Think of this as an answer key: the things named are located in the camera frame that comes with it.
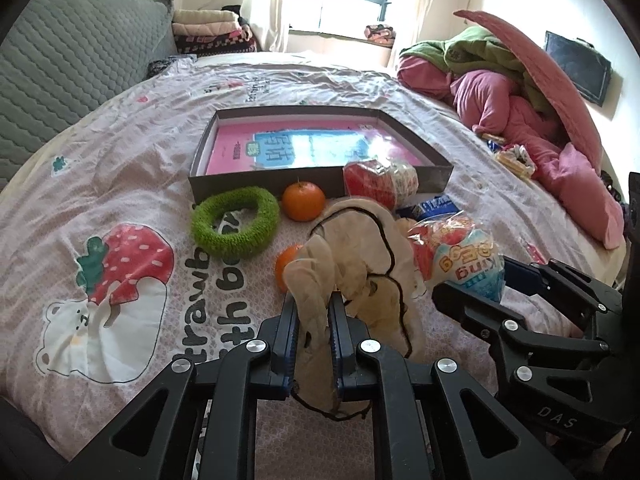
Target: green scrunchie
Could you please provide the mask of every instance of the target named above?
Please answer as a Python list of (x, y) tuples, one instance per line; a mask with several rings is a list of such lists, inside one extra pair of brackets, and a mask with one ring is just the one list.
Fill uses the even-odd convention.
[[(255, 219), (233, 234), (220, 234), (212, 224), (227, 211), (257, 209)], [(278, 229), (280, 207), (276, 198), (261, 187), (242, 187), (214, 195), (193, 212), (191, 233), (196, 243), (211, 256), (246, 258), (265, 250)]]

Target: wall-mounted tv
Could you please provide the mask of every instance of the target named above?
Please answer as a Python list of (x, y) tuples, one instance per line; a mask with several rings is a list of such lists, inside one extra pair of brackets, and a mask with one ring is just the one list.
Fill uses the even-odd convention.
[(592, 44), (547, 31), (545, 51), (574, 82), (582, 97), (598, 106), (604, 104), (611, 81), (611, 63)]

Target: pink pillow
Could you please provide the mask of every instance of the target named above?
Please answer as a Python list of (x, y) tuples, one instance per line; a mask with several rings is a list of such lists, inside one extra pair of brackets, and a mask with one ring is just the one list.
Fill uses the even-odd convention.
[(566, 128), (571, 142), (600, 174), (602, 143), (600, 134), (574, 84), (551, 56), (524, 33), (504, 20), (482, 10), (459, 10), (456, 16), (489, 29), (525, 66)]
[(420, 94), (443, 101), (448, 105), (453, 102), (451, 95), (451, 79), (453, 74), (445, 74), (426, 59), (417, 56), (406, 56), (398, 65), (398, 81)]
[(541, 118), (526, 99), (511, 96), (510, 101), (511, 113), (504, 137), (508, 142), (526, 147), (537, 166), (533, 177), (606, 249), (623, 244), (622, 208), (613, 200), (586, 156), (571, 142), (561, 150), (544, 139), (542, 135), (553, 128), (553, 124)]
[(451, 85), (460, 120), (478, 135), (502, 134), (509, 119), (509, 96), (517, 92), (516, 82), (489, 70), (467, 72)]

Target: stacked blankets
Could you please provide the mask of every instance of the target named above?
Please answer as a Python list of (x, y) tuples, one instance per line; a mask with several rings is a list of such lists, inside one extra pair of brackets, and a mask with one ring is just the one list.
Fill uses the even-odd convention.
[(230, 10), (176, 10), (172, 29), (180, 54), (201, 57), (257, 51), (249, 24)]
[(622, 209), (600, 180), (600, 136), (569, 78), (509, 23), (486, 12), (456, 15), (487, 28), (403, 50), (398, 80), (455, 107), (476, 134), (523, 145), (538, 168), (533, 178), (607, 249), (618, 247)]

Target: open box lid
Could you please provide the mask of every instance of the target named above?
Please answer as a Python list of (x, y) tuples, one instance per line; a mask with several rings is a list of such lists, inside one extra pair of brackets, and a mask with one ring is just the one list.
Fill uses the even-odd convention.
[[(280, 154), (279, 158), (270, 158)], [(377, 156), (414, 165), (418, 192), (442, 192), (452, 164), (388, 114), (343, 106), (261, 106), (219, 110), (196, 150), (189, 180), (196, 203), (224, 191), (261, 186), (276, 197), (295, 182), (345, 195), (342, 167)]]

